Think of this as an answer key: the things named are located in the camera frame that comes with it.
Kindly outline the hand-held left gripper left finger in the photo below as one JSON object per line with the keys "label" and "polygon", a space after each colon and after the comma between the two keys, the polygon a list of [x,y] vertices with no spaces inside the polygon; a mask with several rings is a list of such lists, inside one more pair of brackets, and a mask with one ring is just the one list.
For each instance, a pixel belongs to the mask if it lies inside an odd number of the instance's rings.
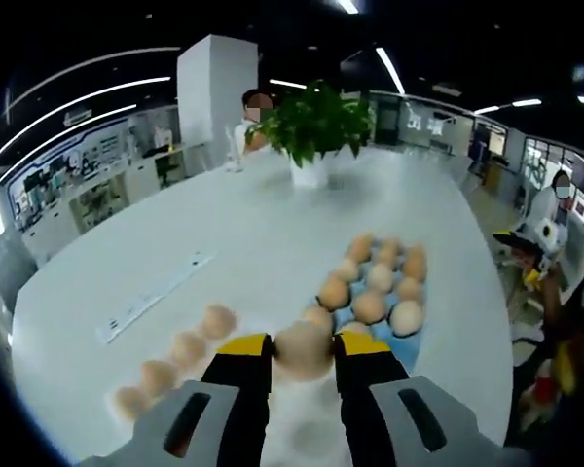
{"label": "hand-held left gripper left finger", "polygon": [[82,466],[258,466],[261,463],[273,342],[267,333],[221,346],[200,380],[170,391],[134,424],[131,439]]}

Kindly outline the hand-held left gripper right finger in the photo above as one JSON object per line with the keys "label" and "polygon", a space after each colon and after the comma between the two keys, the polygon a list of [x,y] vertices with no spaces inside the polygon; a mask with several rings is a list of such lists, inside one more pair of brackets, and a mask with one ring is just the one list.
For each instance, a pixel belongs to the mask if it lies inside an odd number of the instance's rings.
{"label": "hand-held left gripper right finger", "polygon": [[367,334],[334,336],[341,420],[354,466],[529,466],[522,449],[483,435],[469,408],[426,377],[411,377]]}

